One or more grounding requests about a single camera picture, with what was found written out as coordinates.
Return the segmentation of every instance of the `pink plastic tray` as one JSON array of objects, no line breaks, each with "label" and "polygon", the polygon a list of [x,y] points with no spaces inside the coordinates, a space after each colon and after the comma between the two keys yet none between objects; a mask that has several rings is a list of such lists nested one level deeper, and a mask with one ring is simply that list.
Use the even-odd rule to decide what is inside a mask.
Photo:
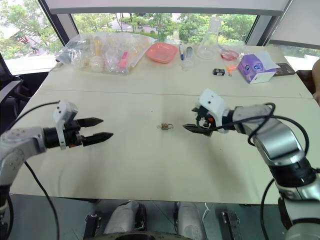
[{"label": "pink plastic tray", "polygon": [[146,55],[158,63],[167,64],[174,59],[178,49],[164,42],[157,42],[146,51]]}]

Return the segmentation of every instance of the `office chair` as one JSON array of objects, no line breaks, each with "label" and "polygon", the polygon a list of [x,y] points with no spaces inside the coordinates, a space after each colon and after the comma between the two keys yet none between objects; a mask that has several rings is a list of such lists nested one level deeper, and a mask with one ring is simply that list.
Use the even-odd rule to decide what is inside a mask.
[{"label": "office chair", "polygon": [[30,99],[21,76],[13,76],[0,53],[0,134],[14,121]]}]

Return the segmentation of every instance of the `purple box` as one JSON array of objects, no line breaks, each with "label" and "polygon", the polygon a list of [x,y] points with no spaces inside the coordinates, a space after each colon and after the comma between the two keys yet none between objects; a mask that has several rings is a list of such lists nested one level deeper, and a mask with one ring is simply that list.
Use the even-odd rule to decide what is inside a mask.
[{"label": "purple box", "polygon": [[238,69],[249,84],[268,82],[276,73],[275,68],[266,70],[254,54],[244,55],[238,64]]}]

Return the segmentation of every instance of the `glass window pane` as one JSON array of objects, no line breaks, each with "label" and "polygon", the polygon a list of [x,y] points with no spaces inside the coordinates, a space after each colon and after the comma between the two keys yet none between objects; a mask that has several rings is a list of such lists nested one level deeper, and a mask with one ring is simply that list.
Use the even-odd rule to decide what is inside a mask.
[{"label": "glass window pane", "polygon": [[80,33],[129,32],[160,42],[199,44],[211,17],[220,17],[219,42],[245,41],[256,15],[200,13],[77,13],[72,14]]},{"label": "glass window pane", "polygon": [[278,47],[295,71],[311,70],[315,62],[320,58],[320,49],[277,44],[269,44],[268,46]]},{"label": "glass window pane", "polygon": [[62,47],[37,0],[0,1],[0,51],[12,74],[51,69]]}]

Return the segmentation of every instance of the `blue pen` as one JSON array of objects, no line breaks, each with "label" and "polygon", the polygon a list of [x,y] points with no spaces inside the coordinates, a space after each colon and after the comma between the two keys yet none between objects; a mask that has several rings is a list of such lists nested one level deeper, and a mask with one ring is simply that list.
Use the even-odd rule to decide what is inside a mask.
[{"label": "blue pen", "polygon": [[184,48],[182,47],[182,44],[179,45],[179,51],[180,51],[180,59],[183,61],[185,59],[184,56]]}]

